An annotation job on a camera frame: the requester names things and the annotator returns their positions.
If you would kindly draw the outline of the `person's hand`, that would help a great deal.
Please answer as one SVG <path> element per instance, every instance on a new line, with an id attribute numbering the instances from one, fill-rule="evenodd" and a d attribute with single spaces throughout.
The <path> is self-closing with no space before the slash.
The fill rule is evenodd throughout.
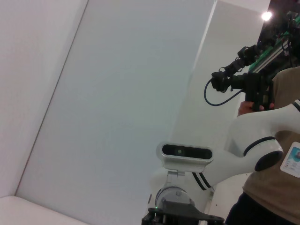
<path id="1" fill-rule="evenodd" d="M 248 113 L 254 113 L 254 112 L 260 112 L 260 111 L 265 111 L 264 106 L 260 105 L 258 111 L 254 110 L 254 102 L 248 102 L 248 101 L 244 101 L 241 102 L 239 109 L 238 109 L 238 117 L 244 114 L 248 114 Z M 274 108 L 274 103 L 271 103 L 269 105 L 270 109 Z"/>

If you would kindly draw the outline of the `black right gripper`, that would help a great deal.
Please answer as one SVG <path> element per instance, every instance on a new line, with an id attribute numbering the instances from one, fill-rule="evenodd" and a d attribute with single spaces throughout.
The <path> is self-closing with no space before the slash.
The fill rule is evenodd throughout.
<path id="1" fill-rule="evenodd" d="M 142 218 L 142 225 L 197 225 L 200 222 L 208 225 L 223 225 L 222 217 L 200 212 L 192 204 L 163 200 L 160 207 L 148 208 Z"/>

